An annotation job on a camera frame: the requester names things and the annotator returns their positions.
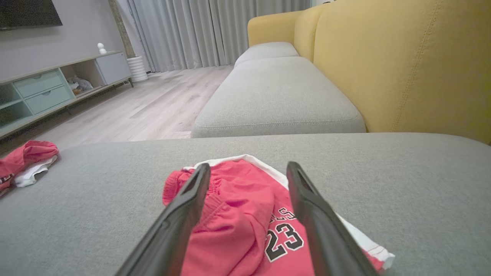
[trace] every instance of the wooden floor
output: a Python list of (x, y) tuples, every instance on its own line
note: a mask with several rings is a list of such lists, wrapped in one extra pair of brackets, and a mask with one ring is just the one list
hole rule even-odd
[(29, 139), (55, 143), (60, 150), (82, 144), (189, 138), (196, 116), (233, 66), (153, 74), (96, 95), (67, 112), (2, 141), (0, 153)]

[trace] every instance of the gray curtain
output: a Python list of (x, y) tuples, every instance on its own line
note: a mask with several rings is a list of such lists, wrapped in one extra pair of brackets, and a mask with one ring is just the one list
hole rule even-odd
[(128, 0), (153, 72), (233, 64), (249, 19), (304, 10), (310, 0)]

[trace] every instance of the television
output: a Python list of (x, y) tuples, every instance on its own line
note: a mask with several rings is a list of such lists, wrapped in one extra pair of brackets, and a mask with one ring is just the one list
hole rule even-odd
[(0, 0), (0, 30), (61, 25), (51, 0)]

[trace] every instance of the white plant pot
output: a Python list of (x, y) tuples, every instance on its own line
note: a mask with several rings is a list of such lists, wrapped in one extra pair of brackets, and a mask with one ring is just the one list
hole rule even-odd
[(143, 65), (143, 57), (137, 56), (126, 59), (131, 71), (131, 80), (134, 83), (140, 83), (148, 80), (147, 72), (145, 72), (145, 66)]

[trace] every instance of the drawer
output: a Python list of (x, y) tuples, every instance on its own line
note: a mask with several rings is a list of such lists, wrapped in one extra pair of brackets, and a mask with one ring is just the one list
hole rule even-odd
[(27, 99), (26, 103), (34, 114), (38, 114), (39, 112), (45, 111), (46, 109), (70, 99), (70, 94), (68, 94), (66, 88), (62, 86)]
[(25, 97), (63, 84), (56, 71), (39, 74), (28, 79), (14, 82), (15, 87)]

